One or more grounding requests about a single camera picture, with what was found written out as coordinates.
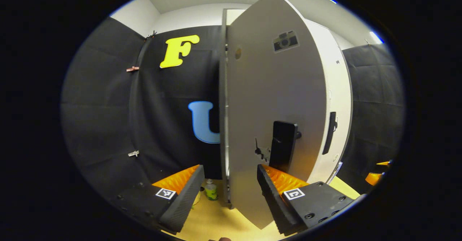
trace green label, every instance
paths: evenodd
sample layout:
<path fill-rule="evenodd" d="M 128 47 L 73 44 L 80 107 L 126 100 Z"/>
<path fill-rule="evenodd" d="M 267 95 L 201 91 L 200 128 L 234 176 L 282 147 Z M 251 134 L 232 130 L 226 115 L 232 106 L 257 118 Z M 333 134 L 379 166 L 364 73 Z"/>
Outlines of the green label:
<path fill-rule="evenodd" d="M 207 195 L 207 198 L 209 200 L 217 200 L 218 199 L 218 195 L 217 195 L 217 190 L 207 190 L 205 189 L 205 192 L 206 192 L 206 195 Z"/>

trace yellow letter f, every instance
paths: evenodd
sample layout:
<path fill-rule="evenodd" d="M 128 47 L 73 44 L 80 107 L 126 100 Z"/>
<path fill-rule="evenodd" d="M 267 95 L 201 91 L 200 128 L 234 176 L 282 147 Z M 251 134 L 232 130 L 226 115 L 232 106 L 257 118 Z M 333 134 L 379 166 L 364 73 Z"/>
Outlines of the yellow letter f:
<path fill-rule="evenodd" d="M 190 35 L 178 38 L 168 39 L 165 43 L 167 44 L 167 52 L 165 53 L 165 59 L 160 63 L 160 68 L 169 68 L 180 66 L 183 60 L 179 58 L 179 53 L 183 57 L 187 56 L 191 51 L 191 43 L 197 44 L 199 42 L 199 36 Z"/>

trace floor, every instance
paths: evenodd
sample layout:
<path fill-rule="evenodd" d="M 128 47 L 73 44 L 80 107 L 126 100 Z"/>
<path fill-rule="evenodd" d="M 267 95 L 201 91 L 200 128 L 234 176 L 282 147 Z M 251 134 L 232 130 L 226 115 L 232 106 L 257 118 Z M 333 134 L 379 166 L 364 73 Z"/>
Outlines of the floor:
<path fill-rule="evenodd" d="M 221 180 L 213 180 L 213 183 L 217 185 L 218 193 L 222 193 Z M 350 198 L 355 199 L 359 196 L 359 193 L 338 177 L 334 177 L 330 186 Z M 277 241 L 285 238 L 279 234 L 274 221 L 264 229 L 259 229 L 238 209 L 230 210 L 221 197 L 216 201 L 208 200 L 205 191 L 199 192 L 182 231 L 171 236 L 187 241 L 218 241 L 221 237 L 230 238 L 232 241 Z"/>

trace blue letter u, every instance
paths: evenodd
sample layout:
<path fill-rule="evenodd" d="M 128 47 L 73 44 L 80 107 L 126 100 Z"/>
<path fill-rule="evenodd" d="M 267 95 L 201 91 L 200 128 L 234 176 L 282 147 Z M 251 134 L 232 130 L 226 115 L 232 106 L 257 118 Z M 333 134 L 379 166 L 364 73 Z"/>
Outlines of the blue letter u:
<path fill-rule="evenodd" d="M 193 113 L 193 131 L 197 139 L 208 144 L 219 144 L 220 134 L 210 131 L 209 110 L 213 104 L 209 101 L 194 101 L 188 105 Z"/>

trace door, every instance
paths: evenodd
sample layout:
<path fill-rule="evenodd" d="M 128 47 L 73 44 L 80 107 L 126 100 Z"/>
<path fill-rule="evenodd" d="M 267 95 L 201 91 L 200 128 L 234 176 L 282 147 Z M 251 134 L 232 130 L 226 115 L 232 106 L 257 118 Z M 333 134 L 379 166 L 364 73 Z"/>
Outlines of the door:
<path fill-rule="evenodd" d="M 227 29 L 226 96 L 230 202 L 264 228 L 273 221 L 256 178 L 268 164 L 273 122 L 296 123 L 288 173 L 307 180 L 325 142 L 328 90 L 315 41 L 287 0 L 259 0 Z M 256 142 L 267 161 L 255 154 Z"/>

